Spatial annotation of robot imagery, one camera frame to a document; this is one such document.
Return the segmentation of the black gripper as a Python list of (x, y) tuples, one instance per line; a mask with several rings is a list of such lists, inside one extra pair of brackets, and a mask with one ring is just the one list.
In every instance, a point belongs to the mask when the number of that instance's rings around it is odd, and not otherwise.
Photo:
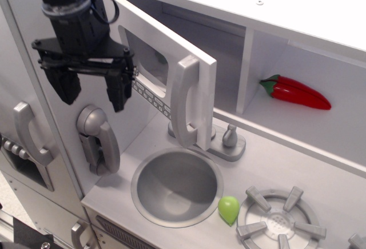
[(60, 99), (72, 105), (81, 92), (78, 74), (102, 76), (114, 111), (120, 112), (132, 96), (133, 53), (111, 39), (104, 11), (86, 11), (72, 16), (50, 17), (54, 38), (31, 44), (39, 64)]

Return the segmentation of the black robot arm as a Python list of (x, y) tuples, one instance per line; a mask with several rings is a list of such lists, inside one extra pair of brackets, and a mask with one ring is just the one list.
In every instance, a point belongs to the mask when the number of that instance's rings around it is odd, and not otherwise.
[(136, 68), (133, 53), (110, 37), (120, 15), (115, 0), (42, 0), (54, 38), (37, 39), (33, 49), (39, 64), (61, 100), (71, 105), (81, 92), (79, 74), (105, 78), (114, 111), (124, 109), (132, 96)]

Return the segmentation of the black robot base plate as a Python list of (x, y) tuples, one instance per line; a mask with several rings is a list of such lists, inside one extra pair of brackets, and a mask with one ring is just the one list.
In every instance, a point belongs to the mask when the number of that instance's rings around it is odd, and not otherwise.
[(58, 248), (53, 238), (1, 210), (1, 248)]

